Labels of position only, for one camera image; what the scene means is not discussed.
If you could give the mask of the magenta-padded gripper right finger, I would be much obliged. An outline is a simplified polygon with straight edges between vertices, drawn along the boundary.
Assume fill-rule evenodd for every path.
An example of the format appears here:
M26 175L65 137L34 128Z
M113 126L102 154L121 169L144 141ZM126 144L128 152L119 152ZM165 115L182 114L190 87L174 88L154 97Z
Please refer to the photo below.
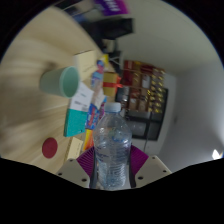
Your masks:
M148 156L137 147L131 146L129 182L132 188L144 187L170 174L171 171L157 156Z

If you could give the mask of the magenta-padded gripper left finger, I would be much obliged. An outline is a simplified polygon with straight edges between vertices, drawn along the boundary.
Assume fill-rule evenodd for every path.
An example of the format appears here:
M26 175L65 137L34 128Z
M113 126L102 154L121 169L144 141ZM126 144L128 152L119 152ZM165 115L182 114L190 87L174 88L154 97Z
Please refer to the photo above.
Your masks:
M94 148L86 150L77 159L69 158L56 175L80 187L94 189L97 184Z

